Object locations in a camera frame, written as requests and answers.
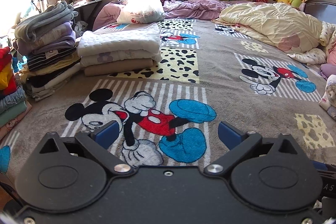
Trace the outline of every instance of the cream comforter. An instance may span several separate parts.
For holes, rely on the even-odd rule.
[[[225,8],[213,22],[233,29],[286,53],[306,52],[335,39],[336,25],[321,22],[284,3],[243,3]]]

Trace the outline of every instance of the screw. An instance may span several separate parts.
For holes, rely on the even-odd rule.
[[[35,220],[32,219],[31,217],[26,217],[26,218],[23,220],[23,223],[24,223],[24,224],[35,224]]]
[[[313,224],[313,220],[311,218],[304,219],[301,224]]]
[[[206,168],[208,172],[214,173],[214,174],[220,173],[224,170],[223,166],[219,164],[210,164]]]
[[[171,177],[174,173],[171,172],[171,171],[166,171],[166,172],[164,172],[164,174],[165,174],[165,176],[167,176],[167,177]]]
[[[130,171],[131,167],[128,164],[117,164],[114,170],[118,173],[126,173]]]

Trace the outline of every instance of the gray blanket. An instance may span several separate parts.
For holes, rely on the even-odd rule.
[[[51,5],[45,12],[20,22],[16,26],[14,34],[17,39],[33,43],[51,29],[71,21],[77,15],[78,12],[74,11],[72,5],[62,1],[57,5]]]
[[[227,151],[220,121],[265,137],[290,133],[312,160],[336,163],[336,123],[318,105],[322,77],[275,47],[209,21],[170,19],[160,26],[161,63],[79,74],[33,104],[1,144],[11,147],[11,179],[46,132],[74,136],[113,119],[121,131],[108,150],[133,166],[203,169]]]

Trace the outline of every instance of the yellow clothing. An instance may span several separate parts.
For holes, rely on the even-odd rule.
[[[4,90],[8,87],[9,80],[13,76],[12,62],[9,62],[3,69],[0,71],[0,90]]]
[[[77,52],[73,52],[72,54],[68,55],[67,57],[63,58],[62,60],[59,60],[55,64],[52,64],[48,67],[36,70],[36,71],[30,71],[28,68],[23,68],[20,70],[20,78],[21,82],[25,83],[27,81],[27,78],[37,76],[37,75],[46,75],[48,73],[52,73],[56,70],[62,69],[64,67],[67,67],[68,65],[76,62],[79,60],[80,57],[78,57]]]

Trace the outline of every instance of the striped shirt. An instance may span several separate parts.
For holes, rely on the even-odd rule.
[[[76,51],[76,47],[51,50],[42,54],[27,57],[27,66],[30,71],[50,66]]]

